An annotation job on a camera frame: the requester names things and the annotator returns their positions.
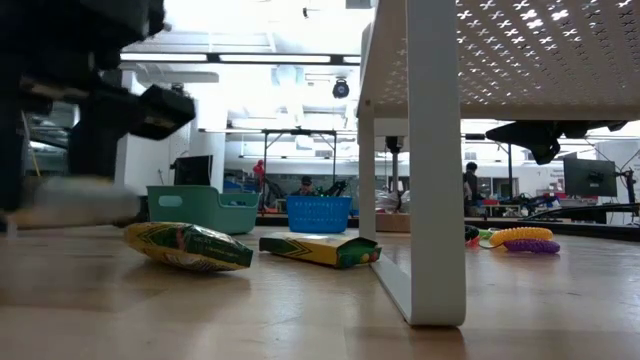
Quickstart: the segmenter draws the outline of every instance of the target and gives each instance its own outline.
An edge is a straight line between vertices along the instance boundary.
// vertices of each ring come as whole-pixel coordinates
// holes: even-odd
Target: wooden floor
[[[264,231],[238,238],[255,248]],[[408,237],[383,236],[408,269]],[[256,252],[251,269],[199,275],[115,228],[21,232],[0,240],[0,359],[640,358],[640,247],[558,239],[558,256],[468,250],[457,330],[408,328],[368,267]]]

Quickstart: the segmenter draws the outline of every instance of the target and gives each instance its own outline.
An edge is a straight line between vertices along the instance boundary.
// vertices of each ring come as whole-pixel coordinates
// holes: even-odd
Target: computer monitor
[[[613,161],[564,159],[565,193],[577,196],[618,196]]]
[[[213,155],[177,158],[173,163],[174,185],[211,186]]]

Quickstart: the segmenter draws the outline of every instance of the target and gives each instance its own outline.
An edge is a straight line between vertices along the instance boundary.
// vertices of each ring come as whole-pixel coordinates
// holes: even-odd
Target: perforated tabletop
[[[640,0],[456,5],[462,117],[640,119]],[[377,117],[406,117],[404,1],[379,0],[363,44],[361,105],[370,100]]]

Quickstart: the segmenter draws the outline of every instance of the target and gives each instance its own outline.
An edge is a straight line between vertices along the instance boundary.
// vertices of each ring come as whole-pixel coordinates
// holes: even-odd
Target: toy
[[[488,233],[482,234],[480,246],[493,249],[504,246],[509,251],[529,251],[536,254],[555,254],[560,251],[560,244],[552,241],[553,233],[548,229],[522,227],[494,232],[489,239]]]
[[[378,261],[378,243],[347,235],[312,235],[280,232],[260,238],[260,251],[345,269]]]
[[[493,236],[493,234],[497,231],[500,231],[500,229],[496,229],[496,228],[490,228],[488,230],[479,229],[478,236],[480,237],[480,240],[489,240],[491,236]]]
[[[551,230],[543,228],[522,227],[500,230],[494,233],[489,239],[492,246],[500,246],[505,241],[521,240],[521,239],[538,239],[551,240],[553,233]]]
[[[195,271],[246,269],[253,256],[253,250],[229,235],[184,223],[133,224],[125,230],[125,240],[153,260]]]
[[[505,241],[502,245],[509,251],[530,251],[535,254],[555,254],[560,251],[560,244],[550,240],[513,240]]]
[[[471,225],[464,226],[464,245],[466,247],[476,247],[480,241],[480,230]]]

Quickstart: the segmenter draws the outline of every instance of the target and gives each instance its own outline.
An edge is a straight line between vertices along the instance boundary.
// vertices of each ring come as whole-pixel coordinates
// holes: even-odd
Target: person in red shirt
[[[264,183],[264,161],[258,160],[256,166],[253,167],[253,175],[256,177],[258,191],[262,191],[262,184]]]

